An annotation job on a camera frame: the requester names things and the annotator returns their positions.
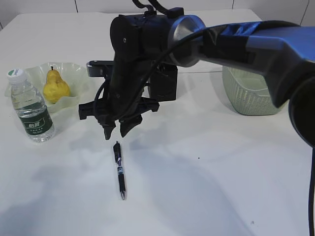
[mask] water bottle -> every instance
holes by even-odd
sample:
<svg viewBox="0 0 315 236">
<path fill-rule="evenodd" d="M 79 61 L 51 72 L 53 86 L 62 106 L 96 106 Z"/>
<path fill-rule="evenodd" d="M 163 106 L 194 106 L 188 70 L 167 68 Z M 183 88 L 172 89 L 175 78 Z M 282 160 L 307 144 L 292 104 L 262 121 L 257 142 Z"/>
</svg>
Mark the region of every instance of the water bottle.
<svg viewBox="0 0 315 236">
<path fill-rule="evenodd" d="M 44 98 L 27 81 L 26 73 L 21 69 L 14 69 L 8 72 L 7 78 L 12 86 L 12 105 L 29 138 L 40 143 L 53 137 L 55 128 Z"/>
</svg>

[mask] table surface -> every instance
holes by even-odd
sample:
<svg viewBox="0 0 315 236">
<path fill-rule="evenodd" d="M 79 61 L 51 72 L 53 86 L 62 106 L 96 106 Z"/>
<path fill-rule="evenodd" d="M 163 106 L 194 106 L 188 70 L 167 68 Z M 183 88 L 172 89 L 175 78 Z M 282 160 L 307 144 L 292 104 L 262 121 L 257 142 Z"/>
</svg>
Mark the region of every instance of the table surface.
<svg viewBox="0 0 315 236">
<path fill-rule="evenodd" d="M 195 12 L 206 25 L 257 20 L 250 10 Z M 47 61 L 112 59 L 116 14 L 24 14 L 0 32 L 0 93 L 6 72 Z M 202 72 L 199 64 L 189 70 Z M 124 139 L 109 141 L 78 107 L 52 115 L 56 136 L 34 144 L 10 100 L 0 99 L 0 236 L 308 235 L 311 149 L 287 110 L 246 117 L 231 107 L 221 72 L 182 73 L 178 98 Z M 102 79 L 89 81 L 81 102 Z M 122 144 L 127 200 L 112 151 Z"/>
</svg>

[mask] yellow pear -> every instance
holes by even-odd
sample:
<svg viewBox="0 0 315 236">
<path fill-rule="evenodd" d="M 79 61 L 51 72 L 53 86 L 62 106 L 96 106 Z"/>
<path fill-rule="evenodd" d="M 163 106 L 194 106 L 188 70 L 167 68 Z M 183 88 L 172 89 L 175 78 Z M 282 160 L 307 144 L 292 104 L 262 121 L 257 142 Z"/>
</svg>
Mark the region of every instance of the yellow pear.
<svg viewBox="0 0 315 236">
<path fill-rule="evenodd" d="M 43 90 L 44 97 L 51 103 L 56 103 L 61 97 L 70 96 L 69 85 L 62 80 L 53 66 L 47 73 L 47 81 Z"/>
</svg>

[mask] plastic bowl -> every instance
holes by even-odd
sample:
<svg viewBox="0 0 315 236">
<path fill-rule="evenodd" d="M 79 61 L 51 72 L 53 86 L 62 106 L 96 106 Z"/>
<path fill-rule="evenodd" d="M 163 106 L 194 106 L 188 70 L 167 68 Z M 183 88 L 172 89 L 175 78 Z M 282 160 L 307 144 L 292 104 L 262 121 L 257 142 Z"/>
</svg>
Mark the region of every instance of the plastic bowl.
<svg viewBox="0 0 315 236">
<path fill-rule="evenodd" d="M 70 62 L 48 62 L 40 66 L 25 69 L 28 81 L 31 82 L 41 94 L 46 84 L 47 72 L 51 70 L 51 66 L 59 71 L 61 78 L 68 83 L 71 90 L 70 97 L 62 97 L 55 104 L 45 99 L 48 112 L 55 113 L 63 108 L 72 107 L 79 103 L 80 95 L 86 90 L 85 84 L 89 77 L 85 67 Z M 10 94 L 11 86 L 8 85 L 4 95 L 9 97 Z"/>
<path fill-rule="evenodd" d="M 265 82 L 258 74 L 224 66 L 223 85 L 234 109 L 247 116 L 266 116 L 278 113 Z"/>
</svg>

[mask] bottle label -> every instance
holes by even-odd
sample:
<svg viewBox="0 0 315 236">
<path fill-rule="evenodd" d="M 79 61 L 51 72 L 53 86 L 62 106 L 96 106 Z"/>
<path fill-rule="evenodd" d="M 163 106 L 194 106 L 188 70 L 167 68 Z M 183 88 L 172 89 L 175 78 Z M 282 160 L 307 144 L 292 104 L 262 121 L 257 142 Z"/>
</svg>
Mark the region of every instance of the bottle label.
<svg viewBox="0 0 315 236">
<path fill-rule="evenodd" d="M 29 135 L 38 135 L 45 133 L 51 128 L 53 122 L 50 118 L 48 110 L 43 113 L 29 118 L 21 118 L 22 124 Z"/>
</svg>

